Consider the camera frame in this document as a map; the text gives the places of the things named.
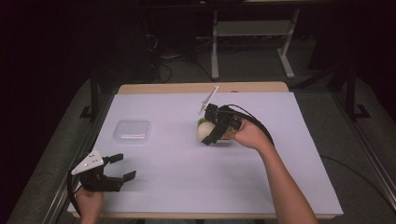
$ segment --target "metal frame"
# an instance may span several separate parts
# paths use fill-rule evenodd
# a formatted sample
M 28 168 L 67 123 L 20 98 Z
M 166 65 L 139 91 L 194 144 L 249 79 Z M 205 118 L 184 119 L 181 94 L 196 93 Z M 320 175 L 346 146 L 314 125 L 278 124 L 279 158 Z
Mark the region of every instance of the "metal frame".
M 282 62 L 286 76 L 290 79 L 294 78 L 294 73 L 291 69 L 287 52 L 289 49 L 290 41 L 293 36 L 294 28 L 297 23 L 300 9 L 294 9 L 293 16 L 290 21 L 218 21 L 218 12 L 215 10 L 213 14 L 213 45 L 211 53 L 212 62 L 212 79 L 219 79 L 219 61 L 218 61 L 218 36 L 234 36 L 234 35 L 283 35 L 286 41 L 282 48 L 277 50 L 280 61 Z M 241 30 L 236 25 L 243 22 L 248 26 L 255 26 L 256 30 Z

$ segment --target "table leg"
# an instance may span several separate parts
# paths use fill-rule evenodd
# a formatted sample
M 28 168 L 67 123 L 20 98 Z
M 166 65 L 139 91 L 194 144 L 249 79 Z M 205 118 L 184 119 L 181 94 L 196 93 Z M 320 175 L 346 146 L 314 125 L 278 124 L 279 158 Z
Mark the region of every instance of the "table leg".
M 293 36 L 294 28 L 296 26 L 299 14 L 300 14 L 300 9 L 299 8 L 295 9 L 288 28 L 286 42 L 281 49 L 277 50 L 277 54 L 279 56 L 280 61 L 282 62 L 283 68 L 285 69 L 285 73 L 288 78 L 294 78 L 294 73 L 291 70 L 291 66 L 289 64 L 288 58 L 286 57 L 286 53 L 288 52 L 289 44 Z

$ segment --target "forearm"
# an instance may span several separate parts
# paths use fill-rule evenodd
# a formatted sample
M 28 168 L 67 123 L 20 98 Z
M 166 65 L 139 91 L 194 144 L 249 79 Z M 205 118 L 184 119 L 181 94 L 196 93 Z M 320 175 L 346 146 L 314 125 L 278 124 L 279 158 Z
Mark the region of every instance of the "forearm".
M 279 223 L 318 223 L 311 206 L 273 146 L 258 149 L 265 165 Z

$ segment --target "wooden table edge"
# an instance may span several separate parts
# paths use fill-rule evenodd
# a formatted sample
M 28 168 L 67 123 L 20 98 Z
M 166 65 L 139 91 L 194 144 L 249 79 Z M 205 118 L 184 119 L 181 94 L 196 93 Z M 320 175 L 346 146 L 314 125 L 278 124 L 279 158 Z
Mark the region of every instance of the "wooden table edge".
M 289 92 L 284 82 L 212 82 L 122 85 L 118 94 L 212 92 Z

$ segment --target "finger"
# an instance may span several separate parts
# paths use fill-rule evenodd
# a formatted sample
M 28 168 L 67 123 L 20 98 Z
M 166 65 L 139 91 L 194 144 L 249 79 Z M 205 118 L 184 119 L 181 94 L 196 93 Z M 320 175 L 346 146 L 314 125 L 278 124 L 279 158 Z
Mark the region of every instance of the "finger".
M 226 132 L 222 138 L 224 139 L 233 139 L 235 137 L 235 133 L 234 132 Z

